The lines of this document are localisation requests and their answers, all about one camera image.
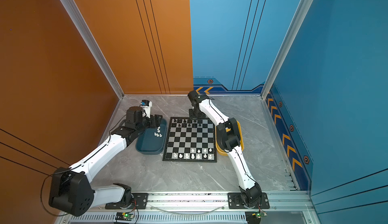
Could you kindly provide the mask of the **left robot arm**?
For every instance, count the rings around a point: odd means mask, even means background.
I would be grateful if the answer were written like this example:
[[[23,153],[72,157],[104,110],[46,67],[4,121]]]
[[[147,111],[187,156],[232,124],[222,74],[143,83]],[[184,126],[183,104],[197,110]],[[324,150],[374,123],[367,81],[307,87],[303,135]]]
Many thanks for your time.
[[[130,107],[100,146],[68,168],[60,167],[50,175],[49,206],[75,217],[104,204],[120,209],[133,208],[134,197],[130,186],[114,183],[93,188],[91,182],[113,157],[147,129],[159,128],[162,119],[162,115],[151,114],[150,106]]]

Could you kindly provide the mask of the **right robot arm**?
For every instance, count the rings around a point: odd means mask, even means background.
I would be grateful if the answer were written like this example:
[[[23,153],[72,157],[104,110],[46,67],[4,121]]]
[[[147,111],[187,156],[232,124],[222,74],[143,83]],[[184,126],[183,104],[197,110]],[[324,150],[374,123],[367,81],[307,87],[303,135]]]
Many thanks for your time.
[[[252,176],[243,156],[241,128],[235,118],[223,114],[207,94],[199,94],[193,90],[188,93],[192,109],[189,115],[192,119],[208,118],[215,126],[216,146],[229,157],[237,174],[240,197],[246,208],[255,208],[262,197],[262,189]]]

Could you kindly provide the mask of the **left green circuit board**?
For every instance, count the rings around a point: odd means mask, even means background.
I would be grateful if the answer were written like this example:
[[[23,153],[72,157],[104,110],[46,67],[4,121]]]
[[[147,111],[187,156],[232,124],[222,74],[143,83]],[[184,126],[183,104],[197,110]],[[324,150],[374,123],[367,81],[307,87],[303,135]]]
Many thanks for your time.
[[[131,224],[135,223],[136,221],[136,215],[133,213],[129,212],[117,212],[114,223],[119,223],[119,224]]]

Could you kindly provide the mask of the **green circuit board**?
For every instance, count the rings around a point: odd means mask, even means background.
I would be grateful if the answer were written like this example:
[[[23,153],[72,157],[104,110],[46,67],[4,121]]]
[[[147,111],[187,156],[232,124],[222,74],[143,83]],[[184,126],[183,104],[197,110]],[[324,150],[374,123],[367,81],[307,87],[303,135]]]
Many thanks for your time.
[[[261,224],[264,217],[267,217],[266,212],[255,211],[245,212],[247,224]]]
[[[114,223],[119,223],[119,224],[131,224],[135,223],[136,221],[136,215],[133,213],[129,212],[117,212]]]

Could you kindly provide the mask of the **right green circuit board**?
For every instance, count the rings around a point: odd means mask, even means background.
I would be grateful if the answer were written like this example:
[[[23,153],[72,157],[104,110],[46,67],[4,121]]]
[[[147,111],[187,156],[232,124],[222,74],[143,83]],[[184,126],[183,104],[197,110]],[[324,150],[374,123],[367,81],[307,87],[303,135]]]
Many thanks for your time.
[[[247,224],[261,224],[264,217],[267,217],[266,212],[255,211],[245,212]]]

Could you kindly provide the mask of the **teal plastic tray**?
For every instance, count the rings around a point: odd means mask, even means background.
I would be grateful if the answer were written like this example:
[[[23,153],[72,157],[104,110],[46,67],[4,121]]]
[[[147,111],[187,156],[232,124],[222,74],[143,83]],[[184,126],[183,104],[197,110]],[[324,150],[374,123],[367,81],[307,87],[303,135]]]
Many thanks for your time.
[[[165,147],[167,130],[167,121],[162,119],[159,128],[146,129],[144,133],[138,137],[135,149],[144,155],[160,154]]]

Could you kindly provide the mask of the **black white chessboard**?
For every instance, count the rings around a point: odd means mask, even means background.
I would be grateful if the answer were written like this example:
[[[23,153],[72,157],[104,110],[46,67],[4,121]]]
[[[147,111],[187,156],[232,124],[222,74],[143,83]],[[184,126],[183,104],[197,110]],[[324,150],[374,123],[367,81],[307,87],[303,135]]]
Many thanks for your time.
[[[215,125],[206,119],[172,117],[163,153],[164,161],[217,162]]]

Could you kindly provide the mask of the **yellow plastic tray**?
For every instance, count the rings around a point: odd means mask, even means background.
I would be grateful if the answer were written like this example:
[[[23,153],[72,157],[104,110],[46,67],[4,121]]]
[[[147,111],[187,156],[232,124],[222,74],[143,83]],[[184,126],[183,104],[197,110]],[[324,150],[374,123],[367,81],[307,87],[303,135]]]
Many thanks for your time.
[[[240,123],[234,118],[229,119],[225,124],[222,123],[221,127],[216,126],[215,140],[217,153],[222,156],[227,156],[230,149],[237,146],[237,143],[242,151],[245,149]]]

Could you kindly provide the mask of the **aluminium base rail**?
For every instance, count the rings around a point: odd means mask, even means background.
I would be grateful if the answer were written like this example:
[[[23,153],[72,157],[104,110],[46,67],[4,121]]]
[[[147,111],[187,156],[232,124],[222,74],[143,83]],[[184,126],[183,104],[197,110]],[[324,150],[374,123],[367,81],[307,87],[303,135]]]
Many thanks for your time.
[[[265,191],[258,207],[245,209],[238,194],[229,191],[151,191],[145,199],[137,193],[137,209],[91,208],[85,214],[66,215],[58,224],[118,224],[117,212],[136,215],[134,224],[247,224],[245,212],[266,212],[261,224],[319,224],[305,191]]]

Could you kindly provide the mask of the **aluminium corner post left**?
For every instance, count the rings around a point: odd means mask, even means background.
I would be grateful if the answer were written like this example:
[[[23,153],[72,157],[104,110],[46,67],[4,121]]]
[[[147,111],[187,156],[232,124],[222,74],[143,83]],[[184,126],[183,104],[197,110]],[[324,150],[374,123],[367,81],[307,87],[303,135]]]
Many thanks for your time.
[[[75,0],[60,0],[61,4],[65,8],[71,21],[77,28],[79,34],[87,45],[89,51],[93,55],[113,91],[119,99],[124,97],[124,92],[116,79],[111,67],[109,66],[102,50],[100,49],[95,37],[93,36],[89,26],[87,25],[83,15],[81,14]]]

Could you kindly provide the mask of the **aluminium corner post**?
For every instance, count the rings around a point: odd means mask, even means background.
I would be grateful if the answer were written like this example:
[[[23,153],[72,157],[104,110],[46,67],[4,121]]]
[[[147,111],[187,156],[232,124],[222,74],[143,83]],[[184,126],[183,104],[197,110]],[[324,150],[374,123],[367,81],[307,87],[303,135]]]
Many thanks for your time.
[[[113,91],[119,99],[124,97],[124,92],[116,79],[111,67],[109,66],[102,50],[100,49],[95,37],[93,36],[89,26],[87,25],[83,15],[81,14],[75,0],[60,0],[61,4],[65,8],[71,21],[77,28],[79,34],[87,45],[89,51],[93,55]]]
[[[260,94],[261,99],[264,100],[272,88],[313,1],[314,0],[300,0]]]

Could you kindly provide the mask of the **aluminium corner post right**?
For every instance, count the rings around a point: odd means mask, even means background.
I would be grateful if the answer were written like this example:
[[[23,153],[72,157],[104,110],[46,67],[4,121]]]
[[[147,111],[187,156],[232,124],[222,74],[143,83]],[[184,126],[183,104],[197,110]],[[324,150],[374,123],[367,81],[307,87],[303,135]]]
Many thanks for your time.
[[[260,94],[261,99],[264,100],[272,88],[313,1],[314,0],[300,0]]]

